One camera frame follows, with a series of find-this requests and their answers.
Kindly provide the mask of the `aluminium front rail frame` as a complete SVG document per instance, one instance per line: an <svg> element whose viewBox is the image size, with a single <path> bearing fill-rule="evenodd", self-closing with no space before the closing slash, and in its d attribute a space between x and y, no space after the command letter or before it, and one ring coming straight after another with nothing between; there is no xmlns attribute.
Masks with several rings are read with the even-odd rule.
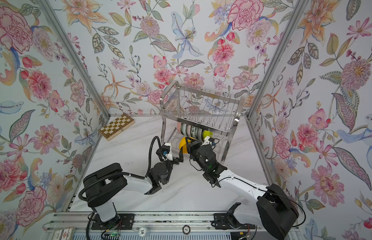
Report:
<svg viewBox="0 0 372 240"><path fill-rule="evenodd" d="M69 231L70 240L272 240L262 226L255 230L216 230L211 222L215 213L226 212L121 212L135 214L132 230L91 230L90 212L54 214L43 225L43 240L58 240L58 233Z"/></svg>

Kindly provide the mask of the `wooden chess board box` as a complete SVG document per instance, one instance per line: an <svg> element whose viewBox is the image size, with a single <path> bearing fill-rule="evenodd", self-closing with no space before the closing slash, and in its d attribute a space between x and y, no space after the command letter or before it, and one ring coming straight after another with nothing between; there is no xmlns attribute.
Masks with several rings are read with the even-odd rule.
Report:
<svg viewBox="0 0 372 240"><path fill-rule="evenodd" d="M102 127L99 132L107 140L110 141L117 135L131 127L135 120L127 114L122 114L106 126Z"/></svg>

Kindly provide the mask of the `pale green ceramic bowl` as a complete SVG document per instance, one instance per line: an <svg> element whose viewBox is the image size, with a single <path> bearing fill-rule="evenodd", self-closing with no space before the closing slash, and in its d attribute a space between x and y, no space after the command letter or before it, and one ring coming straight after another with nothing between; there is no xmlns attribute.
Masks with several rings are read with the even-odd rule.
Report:
<svg viewBox="0 0 372 240"><path fill-rule="evenodd" d="M187 125L181 124L181 134L186 136L187 135Z"/></svg>

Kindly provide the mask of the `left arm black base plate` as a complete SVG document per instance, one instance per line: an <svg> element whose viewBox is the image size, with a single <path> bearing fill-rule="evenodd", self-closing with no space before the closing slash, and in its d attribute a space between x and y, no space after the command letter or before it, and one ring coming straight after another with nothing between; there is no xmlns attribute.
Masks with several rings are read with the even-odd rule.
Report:
<svg viewBox="0 0 372 240"><path fill-rule="evenodd" d="M132 230L135 214L117 214L113 219L102 222L98 214L95 214L91 230Z"/></svg>

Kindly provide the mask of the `dark blue floral bowl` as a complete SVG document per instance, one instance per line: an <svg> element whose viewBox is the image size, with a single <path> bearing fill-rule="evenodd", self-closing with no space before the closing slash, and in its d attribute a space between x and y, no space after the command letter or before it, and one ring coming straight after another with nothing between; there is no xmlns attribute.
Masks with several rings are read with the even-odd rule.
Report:
<svg viewBox="0 0 372 240"><path fill-rule="evenodd" d="M197 138L199 141L202 141L202 140L203 140L203 132L204 132L203 129L201 129L201 128L196 128L196 138Z"/></svg>

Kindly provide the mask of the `orange yellow plastic bowl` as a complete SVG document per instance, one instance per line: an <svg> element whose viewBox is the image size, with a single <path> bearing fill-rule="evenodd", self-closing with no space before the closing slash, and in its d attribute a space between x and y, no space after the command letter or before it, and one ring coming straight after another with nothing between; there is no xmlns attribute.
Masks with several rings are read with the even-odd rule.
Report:
<svg viewBox="0 0 372 240"><path fill-rule="evenodd" d="M180 150L180 153L182 154L189 154L189 150L188 150L188 144L191 143L192 141L194 141L193 138L190 138L190 137L184 137L181 139L181 142L179 144L179 150Z"/></svg>

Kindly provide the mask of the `lime green plastic bowl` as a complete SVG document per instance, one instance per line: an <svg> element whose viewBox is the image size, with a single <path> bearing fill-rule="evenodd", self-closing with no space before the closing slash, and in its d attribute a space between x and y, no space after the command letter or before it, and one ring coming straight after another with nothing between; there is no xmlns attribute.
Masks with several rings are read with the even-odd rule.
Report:
<svg viewBox="0 0 372 240"><path fill-rule="evenodd" d="M202 132L202 140L203 141L205 141L205 138L206 137L212 137L212 136L213 136L213 133L212 132L203 130L203 132Z"/></svg>

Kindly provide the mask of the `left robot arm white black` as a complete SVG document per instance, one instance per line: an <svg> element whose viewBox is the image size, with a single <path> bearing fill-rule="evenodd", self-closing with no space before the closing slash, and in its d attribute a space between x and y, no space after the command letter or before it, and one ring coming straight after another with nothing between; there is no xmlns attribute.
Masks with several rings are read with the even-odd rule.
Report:
<svg viewBox="0 0 372 240"><path fill-rule="evenodd" d="M158 149L156 154L161 161L149 169L146 177L124 172L118 163L86 176L83 180L84 188L80 190L78 198L87 202L102 223L115 222L118 213L112 198L117 193L133 191L153 195L169 182L173 166L184 161L183 153L179 153L178 157L172 155L169 143Z"/></svg>

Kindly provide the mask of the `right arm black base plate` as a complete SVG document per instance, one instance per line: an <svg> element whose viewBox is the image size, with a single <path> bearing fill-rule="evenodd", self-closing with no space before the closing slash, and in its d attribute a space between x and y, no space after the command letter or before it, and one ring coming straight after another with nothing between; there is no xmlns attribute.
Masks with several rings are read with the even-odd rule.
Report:
<svg viewBox="0 0 372 240"><path fill-rule="evenodd" d="M213 214L212 227L216 230L255 230L256 226L252 224L241 224L234 217L228 213L215 213Z"/></svg>

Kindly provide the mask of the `green leaf pattern bowl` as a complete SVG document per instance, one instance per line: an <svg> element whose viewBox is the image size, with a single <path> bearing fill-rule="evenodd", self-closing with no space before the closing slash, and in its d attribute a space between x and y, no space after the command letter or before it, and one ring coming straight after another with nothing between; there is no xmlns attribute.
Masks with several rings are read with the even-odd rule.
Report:
<svg viewBox="0 0 372 240"><path fill-rule="evenodd" d="M194 126L191 126L191 137L194 139L197 138L197 128Z"/></svg>

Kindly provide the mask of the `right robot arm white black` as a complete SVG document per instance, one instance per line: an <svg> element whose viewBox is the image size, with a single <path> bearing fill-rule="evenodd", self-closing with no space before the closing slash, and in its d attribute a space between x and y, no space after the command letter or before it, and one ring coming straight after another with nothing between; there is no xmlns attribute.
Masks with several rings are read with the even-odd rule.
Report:
<svg viewBox="0 0 372 240"><path fill-rule="evenodd" d="M233 204L225 214L231 228L262 226L274 238L285 239L299 213L280 186L254 183L220 164L213 150L215 142L210 137L204 142L186 137L185 142L190 159L200 166L204 179L213 188L226 189L244 198L244 203Z"/></svg>

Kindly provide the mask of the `pink striped ceramic bowl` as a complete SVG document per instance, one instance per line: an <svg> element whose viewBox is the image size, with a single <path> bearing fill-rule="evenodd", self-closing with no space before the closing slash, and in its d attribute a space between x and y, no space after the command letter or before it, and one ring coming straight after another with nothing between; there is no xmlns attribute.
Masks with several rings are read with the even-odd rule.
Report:
<svg viewBox="0 0 372 240"><path fill-rule="evenodd" d="M188 137L192 137L192 126L187 125L186 133Z"/></svg>

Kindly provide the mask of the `two-tier steel dish rack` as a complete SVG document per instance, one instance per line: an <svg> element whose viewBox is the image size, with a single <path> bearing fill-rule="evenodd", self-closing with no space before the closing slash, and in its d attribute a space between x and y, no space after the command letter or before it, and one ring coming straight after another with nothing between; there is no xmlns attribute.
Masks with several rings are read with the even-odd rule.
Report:
<svg viewBox="0 0 372 240"><path fill-rule="evenodd" d="M161 142L170 142L173 151L179 151L179 144L185 136L178 133L177 122L210 131L213 138L219 139L214 151L218 161L223 164L239 125L244 103L244 97L219 96L174 81L160 96Z"/></svg>

